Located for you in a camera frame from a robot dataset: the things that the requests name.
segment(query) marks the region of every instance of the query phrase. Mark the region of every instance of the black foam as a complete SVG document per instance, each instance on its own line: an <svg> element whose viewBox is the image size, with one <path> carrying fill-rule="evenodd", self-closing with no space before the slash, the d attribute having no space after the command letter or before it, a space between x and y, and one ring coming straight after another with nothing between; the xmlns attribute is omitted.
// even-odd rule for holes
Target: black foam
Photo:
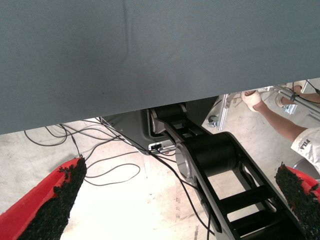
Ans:
<svg viewBox="0 0 320 240"><path fill-rule="evenodd" d="M307 240L320 240L320 204L316 196L304 193L303 182L284 164L278 168L275 181L283 192L289 207L299 220Z"/></svg>
<svg viewBox="0 0 320 240"><path fill-rule="evenodd" d="M87 173L85 159L78 160L76 167L60 169L71 173L71 181L67 182L68 174L61 187L54 187L57 197L45 202L34 219L29 223L19 240L59 240L68 224L70 211L78 191Z"/></svg>

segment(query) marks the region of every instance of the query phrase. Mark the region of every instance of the red padding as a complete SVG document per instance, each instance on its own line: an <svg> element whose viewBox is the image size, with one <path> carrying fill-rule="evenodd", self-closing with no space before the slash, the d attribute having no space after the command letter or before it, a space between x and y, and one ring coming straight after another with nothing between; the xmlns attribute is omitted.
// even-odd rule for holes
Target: red padding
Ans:
<svg viewBox="0 0 320 240"><path fill-rule="evenodd" d="M296 170L296 169L291 168L289 166L286 166L286 168L302 180L301 187L303 188L303 191L305 194L309 194L310 189L314 185L319 184L317 180L315 180L314 178L305 174L302 171ZM318 202L320 203L320 187L318 187L316 190L313 190L311 192L316 196L316 198L318 199Z"/></svg>
<svg viewBox="0 0 320 240"><path fill-rule="evenodd" d="M15 240L27 228L36 216L39 208L49 199L54 198L54 187L60 187L65 180L65 173L59 169L74 167L80 158L63 163L31 189L19 201L0 215L0 240Z"/></svg>

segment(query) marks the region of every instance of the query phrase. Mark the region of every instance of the gray fabric panel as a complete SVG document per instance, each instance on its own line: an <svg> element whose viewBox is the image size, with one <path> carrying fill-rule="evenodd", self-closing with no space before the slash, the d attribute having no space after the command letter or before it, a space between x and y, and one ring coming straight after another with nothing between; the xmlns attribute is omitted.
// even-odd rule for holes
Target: gray fabric panel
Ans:
<svg viewBox="0 0 320 240"><path fill-rule="evenodd" d="M320 76L320 3L2 0L0 134Z"/></svg>

